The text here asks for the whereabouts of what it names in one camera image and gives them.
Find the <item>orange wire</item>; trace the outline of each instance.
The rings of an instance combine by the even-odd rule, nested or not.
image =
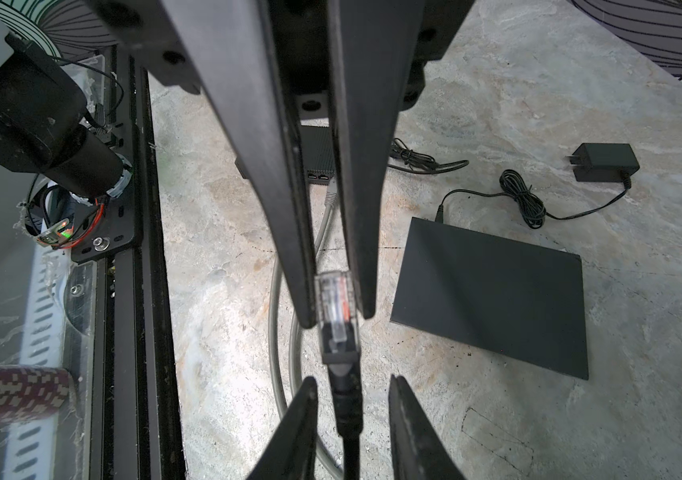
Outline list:
[[[104,204],[101,204],[100,208],[98,209],[98,213],[96,214],[96,217],[93,219],[93,223],[90,224],[90,228],[88,228],[87,231],[84,234],[82,234],[82,236],[80,238],[78,238],[74,243],[59,246],[58,250],[66,250],[67,248],[74,248],[77,245],[79,245],[82,240],[85,240],[85,237],[90,235],[90,232],[93,231],[93,229],[96,227],[96,225],[98,225],[98,221],[100,220],[100,218],[103,214],[104,214]]]

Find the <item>marble texture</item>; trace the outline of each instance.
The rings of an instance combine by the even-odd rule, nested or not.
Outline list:
[[[467,478],[682,478],[682,84],[566,0],[479,0],[397,134],[469,167],[398,171],[383,192],[378,309],[360,329],[363,478],[391,478],[389,375],[404,375]],[[189,478],[244,478],[277,426],[267,359],[273,244],[257,198],[204,97],[152,83],[173,341]],[[579,220],[522,222],[507,198],[451,197],[445,221],[581,255],[590,379],[389,322],[411,216],[451,188],[497,191],[518,170],[557,214],[605,203],[577,184],[581,142],[629,142],[641,169],[624,199]],[[323,190],[310,190],[315,228]],[[319,261],[344,267],[338,215]],[[287,384],[291,309],[280,345]],[[316,334],[319,430],[340,453]],[[327,478],[317,465],[317,477]]]

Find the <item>bolt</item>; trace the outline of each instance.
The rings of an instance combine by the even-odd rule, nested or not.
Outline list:
[[[103,252],[107,248],[109,248],[109,239],[106,237],[96,237],[93,239],[93,247],[95,247],[96,251]]]

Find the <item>black power adapter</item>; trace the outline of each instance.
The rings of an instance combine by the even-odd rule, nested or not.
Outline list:
[[[570,156],[579,182],[623,183],[640,170],[629,144],[581,144]]]

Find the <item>stack of poker chips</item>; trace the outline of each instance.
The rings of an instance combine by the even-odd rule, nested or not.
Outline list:
[[[64,369],[0,366],[0,425],[53,415],[73,392]]]

